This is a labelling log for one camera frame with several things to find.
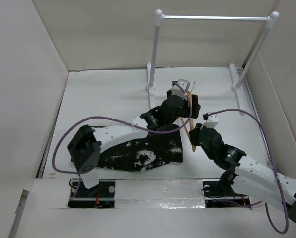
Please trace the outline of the black white patterned trousers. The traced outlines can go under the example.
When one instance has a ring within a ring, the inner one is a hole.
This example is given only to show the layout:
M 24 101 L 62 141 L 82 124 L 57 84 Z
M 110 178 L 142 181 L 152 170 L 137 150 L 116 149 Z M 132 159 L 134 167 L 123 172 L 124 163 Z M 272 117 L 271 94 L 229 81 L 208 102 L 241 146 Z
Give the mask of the black white patterned trousers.
M 100 154 L 98 167 L 142 172 L 166 164 L 183 162 L 180 132 L 154 134 L 113 146 Z

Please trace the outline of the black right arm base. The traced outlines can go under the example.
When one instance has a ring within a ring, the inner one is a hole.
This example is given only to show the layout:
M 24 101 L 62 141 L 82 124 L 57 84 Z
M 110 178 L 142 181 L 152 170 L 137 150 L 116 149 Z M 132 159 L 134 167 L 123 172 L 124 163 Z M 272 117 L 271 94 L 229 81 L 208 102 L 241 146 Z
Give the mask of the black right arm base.
M 202 181 L 201 194 L 205 198 L 206 208 L 243 207 L 250 205 L 248 196 L 238 194 L 231 188 L 235 174 L 226 171 L 219 179 L 205 179 Z

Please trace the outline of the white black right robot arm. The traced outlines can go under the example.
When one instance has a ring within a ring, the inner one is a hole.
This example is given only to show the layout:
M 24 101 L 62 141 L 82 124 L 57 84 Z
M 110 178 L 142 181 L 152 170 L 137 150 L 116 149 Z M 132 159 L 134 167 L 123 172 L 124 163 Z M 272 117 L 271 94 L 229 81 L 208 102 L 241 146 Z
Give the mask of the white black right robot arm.
M 274 173 L 244 151 L 224 143 L 213 128 L 199 123 L 189 135 L 191 144 L 200 146 L 206 156 L 225 171 L 219 182 L 222 194 L 234 192 L 253 197 L 287 213 L 296 223 L 296 179 Z

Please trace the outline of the wooden clothes hanger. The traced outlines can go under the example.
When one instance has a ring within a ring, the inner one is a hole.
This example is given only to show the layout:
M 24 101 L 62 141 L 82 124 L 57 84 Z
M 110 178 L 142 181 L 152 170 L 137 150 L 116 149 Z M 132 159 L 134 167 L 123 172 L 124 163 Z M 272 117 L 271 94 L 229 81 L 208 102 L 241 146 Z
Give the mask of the wooden clothes hanger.
M 190 91 L 188 91 L 187 92 L 187 95 L 189 96 L 190 101 L 192 101 L 192 93 Z M 193 130 L 194 129 L 193 119 L 190 119 L 189 120 L 189 128 L 190 128 L 190 130 Z M 184 126 L 184 130 L 185 130 L 185 133 L 186 133 L 186 135 L 187 135 L 187 137 L 188 137 L 188 139 L 190 141 L 191 138 L 190 138 L 190 135 L 189 135 L 189 130 L 187 129 L 186 126 Z M 196 146 L 192 145 L 191 147 L 192 147 L 192 152 L 194 153 L 196 151 Z

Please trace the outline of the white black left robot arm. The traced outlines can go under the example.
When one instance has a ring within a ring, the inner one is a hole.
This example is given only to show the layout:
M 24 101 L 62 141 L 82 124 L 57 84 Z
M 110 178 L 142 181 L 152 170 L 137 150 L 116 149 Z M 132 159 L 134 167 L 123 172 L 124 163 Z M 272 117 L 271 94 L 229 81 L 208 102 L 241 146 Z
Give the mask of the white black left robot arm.
M 67 146 L 71 161 L 81 176 L 88 196 L 99 193 L 96 168 L 143 172 L 183 161 L 178 118 L 196 119 L 201 106 L 197 95 L 167 99 L 128 122 L 108 127 L 82 126 Z

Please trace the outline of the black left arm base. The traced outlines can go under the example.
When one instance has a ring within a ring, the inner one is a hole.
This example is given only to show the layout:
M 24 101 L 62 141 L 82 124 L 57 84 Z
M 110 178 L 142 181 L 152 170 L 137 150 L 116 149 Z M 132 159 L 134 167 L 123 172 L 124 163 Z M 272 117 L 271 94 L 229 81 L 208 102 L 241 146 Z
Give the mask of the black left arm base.
M 68 207 L 70 208 L 115 208 L 115 180 L 101 180 L 97 186 L 87 189 L 83 182 L 78 186 L 79 179 L 72 178 L 69 181 L 70 196 Z

